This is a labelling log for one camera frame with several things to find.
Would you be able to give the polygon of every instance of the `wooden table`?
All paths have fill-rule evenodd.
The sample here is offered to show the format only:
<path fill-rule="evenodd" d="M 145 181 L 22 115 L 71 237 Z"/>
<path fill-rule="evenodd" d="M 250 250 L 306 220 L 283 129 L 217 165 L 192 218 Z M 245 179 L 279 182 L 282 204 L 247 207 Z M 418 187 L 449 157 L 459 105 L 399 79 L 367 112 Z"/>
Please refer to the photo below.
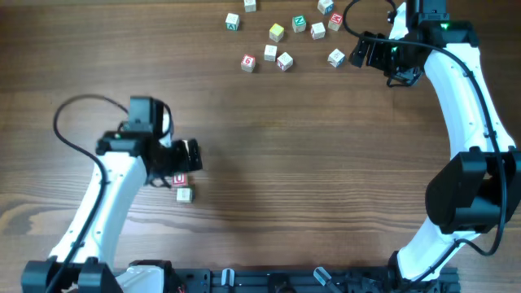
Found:
<path fill-rule="evenodd" d="M 337 2 L 340 11 L 346 2 Z M 388 89 L 382 73 L 326 61 L 357 39 L 342 28 L 313 41 L 326 17 L 316 1 L 194 2 L 0 9 L 0 291 L 19 291 L 28 260 L 43 260 L 67 229 L 92 162 L 51 131 L 57 106 L 100 93 L 128 104 L 132 94 L 163 99 L 177 138 L 197 138 L 204 171 L 193 174 L 195 202 L 143 188 L 120 237 L 116 265 L 171 260 L 177 268 L 237 269 L 384 265 L 423 223 L 427 183 L 449 160 L 443 116 L 429 81 Z M 364 1 L 350 14 L 358 30 L 388 32 L 389 7 Z M 521 24 L 516 1 L 449 1 L 470 20 L 497 112 L 521 141 Z M 228 12 L 240 30 L 225 30 Z M 293 33 L 305 14 L 308 30 Z M 286 29 L 278 52 L 288 72 L 263 60 L 269 28 Z M 253 74 L 240 69 L 257 57 Z M 100 102 L 62 116 L 67 138 L 94 149 L 124 116 Z M 488 247 L 493 233 L 477 242 Z M 463 248 L 451 261 L 464 292 L 521 291 L 521 214 L 499 252 Z"/>

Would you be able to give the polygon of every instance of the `small dice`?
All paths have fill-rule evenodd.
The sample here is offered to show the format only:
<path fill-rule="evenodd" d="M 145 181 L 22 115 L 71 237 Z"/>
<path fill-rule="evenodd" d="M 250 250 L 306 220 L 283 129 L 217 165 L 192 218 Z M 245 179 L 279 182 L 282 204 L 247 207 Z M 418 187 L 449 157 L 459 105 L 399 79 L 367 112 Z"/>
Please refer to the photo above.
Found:
<path fill-rule="evenodd" d="M 284 28 L 278 24 L 274 24 L 274 26 L 269 29 L 269 38 L 278 42 L 282 37 L 284 37 Z"/>
<path fill-rule="evenodd" d="M 340 52 L 340 50 L 338 49 L 335 49 L 331 54 L 329 54 L 329 57 L 327 57 L 327 62 L 333 65 L 334 68 L 340 66 L 340 64 L 342 64 L 344 60 L 344 53 Z"/>
<path fill-rule="evenodd" d="M 326 28 L 324 28 L 323 23 L 316 23 L 311 26 L 311 36 L 313 40 L 317 40 L 319 38 L 323 38 L 326 36 Z"/>
<path fill-rule="evenodd" d="M 244 55 L 243 62 L 241 62 L 241 68 L 245 72 L 253 72 L 253 68 L 255 68 L 255 57 Z"/>
<path fill-rule="evenodd" d="M 306 19 L 303 15 L 293 17 L 293 31 L 300 33 L 306 30 Z"/>
<path fill-rule="evenodd" d="M 185 173 L 177 173 L 172 177 L 173 187 L 188 186 L 188 176 Z"/>
<path fill-rule="evenodd" d="M 318 1 L 318 10 L 323 14 L 326 15 L 333 11 L 333 1 L 332 0 L 319 0 Z"/>
<path fill-rule="evenodd" d="M 190 187 L 177 188 L 176 200 L 178 203 L 191 203 L 193 201 L 192 189 Z"/>
<path fill-rule="evenodd" d="M 239 29 L 239 16 L 233 13 L 228 13 L 226 17 L 226 28 L 229 30 Z"/>
<path fill-rule="evenodd" d="M 293 58 L 287 52 L 284 52 L 277 58 L 277 66 L 283 71 L 286 71 L 291 65 L 293 65 Z"/>
<path fill-rule="evenodd" d="M 256 0 L 244 0 L 244 10 L 246 12 L 255 12 L 255 11 L 257 11 L 257 2 L 256 2 Z"/>
<path fill-rule="evenodd" d="M 266 45 L 264 50 L 264 60 L 275 61 L 277 58 L 277 46 Z"/>
<path fill-rule="evenodd" d="M 342 19 L 343 19 L 343 17 L 340 14 L 338 14 L 336 12 L 333 13 L 333 15 L 331 16 L 331 19 L 329 20 L 329 24 L 327 25 L 327 27 L 338 32 L 340 26 L 342 25 Z"/>

